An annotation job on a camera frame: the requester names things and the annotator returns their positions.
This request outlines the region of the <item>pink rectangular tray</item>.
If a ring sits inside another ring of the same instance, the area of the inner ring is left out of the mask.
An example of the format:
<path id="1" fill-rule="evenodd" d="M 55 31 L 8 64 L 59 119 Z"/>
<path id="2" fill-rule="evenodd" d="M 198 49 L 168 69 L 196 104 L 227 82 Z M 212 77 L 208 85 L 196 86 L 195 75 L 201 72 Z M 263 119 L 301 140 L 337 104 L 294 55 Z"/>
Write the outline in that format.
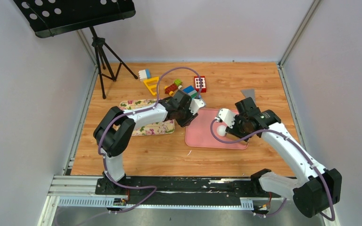
<path id="1" fill-rule="evenodd" d="M 190 147 L 212 149 L 244 150 L 247 142 L 225 144 L 216 140 L 210 130 L 211 122 L 215 119 L 218 109 L 204 108 L 198 112 L 198 116 L 186 127 L 185 143 Z"/>

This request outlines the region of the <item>white dough ball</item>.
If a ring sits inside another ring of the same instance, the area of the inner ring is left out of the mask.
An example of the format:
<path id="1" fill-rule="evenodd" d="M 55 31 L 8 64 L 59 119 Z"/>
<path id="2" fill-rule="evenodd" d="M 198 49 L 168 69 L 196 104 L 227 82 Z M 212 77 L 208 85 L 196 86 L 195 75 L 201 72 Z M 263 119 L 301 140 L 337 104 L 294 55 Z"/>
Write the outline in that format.
<path id="1" fill-rule="evenodd" d="M 218 126 L 217 129 L 216 129 L 216 132 L 217 132 L 218 136 L 225 137 L 227 135 L 227 133 L 228 133 L 227 132 L 227 126 L 225 126 L 225 125 Z"/>

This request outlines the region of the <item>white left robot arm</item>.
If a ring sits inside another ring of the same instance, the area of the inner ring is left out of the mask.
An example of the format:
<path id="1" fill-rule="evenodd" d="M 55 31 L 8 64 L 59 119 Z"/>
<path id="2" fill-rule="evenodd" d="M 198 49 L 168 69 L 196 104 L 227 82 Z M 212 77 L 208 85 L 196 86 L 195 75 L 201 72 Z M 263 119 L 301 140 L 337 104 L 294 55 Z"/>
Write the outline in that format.
<path id="1" fill-rule="evenodd" d="M 125 190 L 123 152 L 135 129 L 171 120 L 180 127 L 186 127 L 205 105 L 203 99 L 192 98 L 178 90 L 172 97 L 158 99 L 146 107 L 131 110 L 121 110 L 117 106 L 110 108 L 93 132 L 98 153 L 103 157 L 104 175 L 109 179 L 107 188 L 113 194 L 121 194 Z"/>

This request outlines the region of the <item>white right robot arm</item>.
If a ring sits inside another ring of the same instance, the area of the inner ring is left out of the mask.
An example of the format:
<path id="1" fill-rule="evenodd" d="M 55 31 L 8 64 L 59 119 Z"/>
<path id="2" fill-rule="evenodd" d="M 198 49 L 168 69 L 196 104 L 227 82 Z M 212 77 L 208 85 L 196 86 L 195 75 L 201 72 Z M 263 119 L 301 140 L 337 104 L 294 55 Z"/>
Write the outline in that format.
<path id="1" fill-rule="evenodd" d="M 306 217 L 321 214 L 335 221 L 334 204 L 340 201 L 342 175 L 337 169 L 327 169 L 315 160 L 289 133 L 280 117 L 272 110 L 261 111 L 250 97 L 235 104 L 237 113 L 225 108 L 218 117 L 226 124 L 226 133 L 239 141 L 254 135 L 267 142 L 283 158 L 295 178 L 280 176 L 263 169 L 251 176 L 250 190 L 255 196 L 267 192 L 293 200 Z"/>

